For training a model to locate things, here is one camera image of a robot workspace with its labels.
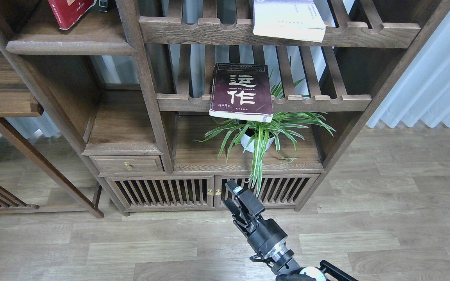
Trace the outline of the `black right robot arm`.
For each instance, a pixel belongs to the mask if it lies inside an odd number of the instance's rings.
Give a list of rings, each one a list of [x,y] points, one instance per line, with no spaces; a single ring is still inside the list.
[[[301,267],[293,258],[294,252],[286,247],[285,231],[273,219],[262,217],[265,207],[257,196],[234,180],[229,180],[225,186],[239,203],[237,206],[232,199],[223,200],[232,213],[234,224],[255,251],[250,260],[265,263],[277,276],[277,281],[327,281],[326,274],[338,281],[356,280],[326,260],[322,260],[319,267]]]

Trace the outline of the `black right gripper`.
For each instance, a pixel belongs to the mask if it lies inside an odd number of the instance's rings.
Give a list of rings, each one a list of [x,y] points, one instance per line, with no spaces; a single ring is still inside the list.
[[[252,260],[280,260],[287,252],[287,234],[273,219],[261,216],[265,207],[251,190],[244,190],[234,180],[226,182],[225,188],[226,196],[234,196],[234,199],[226,199],[224,204],[257,254]]]

